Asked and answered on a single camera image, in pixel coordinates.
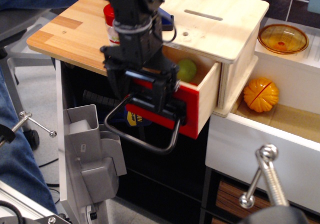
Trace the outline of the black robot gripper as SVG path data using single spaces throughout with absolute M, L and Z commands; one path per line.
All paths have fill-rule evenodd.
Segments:
M 131 78 L 127 70 L 145 75 L 145 69 L 156 71 L 152 83 L 153 111 L 173 112 L 172 98 L 177 83 L 177 66 L 163 56 L 162 18 L 159 7 L 164 0 L 108 0 L 114 10 L 113 27 L 119 35 L 118 46 L 103 46 L 110 87 L 118 99 L 129 93 Z

